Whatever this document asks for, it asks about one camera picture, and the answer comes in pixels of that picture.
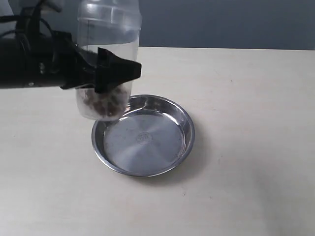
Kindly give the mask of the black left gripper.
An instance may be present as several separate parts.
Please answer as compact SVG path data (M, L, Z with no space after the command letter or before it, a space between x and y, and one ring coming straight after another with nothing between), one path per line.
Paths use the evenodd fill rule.
M23 67L15 70L15 88L94 88L96 93L107 93L141 76L142 64L103 48L98 48L96 68L90 65L68 32L53 31L51 37L19 33L16 39Z

